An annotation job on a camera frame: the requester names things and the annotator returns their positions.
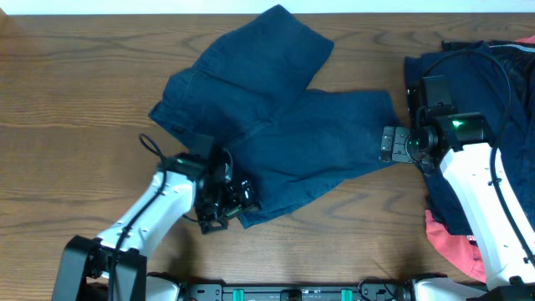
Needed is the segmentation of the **dark blue denim shorts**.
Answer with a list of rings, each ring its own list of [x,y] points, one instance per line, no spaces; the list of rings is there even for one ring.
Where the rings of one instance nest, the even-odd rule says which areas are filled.
[[[381,136],[399,122],[390,95],[309,88],[333,47],[274,6],[172,75],[150,111],[184,146],[209,135],[231,153],[259,202],[239,217],[243,227],[289,214],[342,181],[385,167]]]

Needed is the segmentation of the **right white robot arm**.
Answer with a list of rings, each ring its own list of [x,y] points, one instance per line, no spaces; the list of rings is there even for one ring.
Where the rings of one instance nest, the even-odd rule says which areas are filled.
[[[386,126],[380,159],[439,173],[455,192],[481,252],[487,290],[432,278],[417,299],[532,300],[534,231],[502,165],[497,138],[479,113],[430,117],[417,128]]]

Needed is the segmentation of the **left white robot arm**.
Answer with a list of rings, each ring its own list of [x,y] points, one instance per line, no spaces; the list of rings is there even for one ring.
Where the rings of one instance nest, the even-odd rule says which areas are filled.
[[[227,150],[162,157],[145,193],[111,227],[65,246],[54,300],[186,300],[182,283],[149,273],[147,262],[171,228],[194,211],[201,232],[258,207],[253,184],[233,175]]]

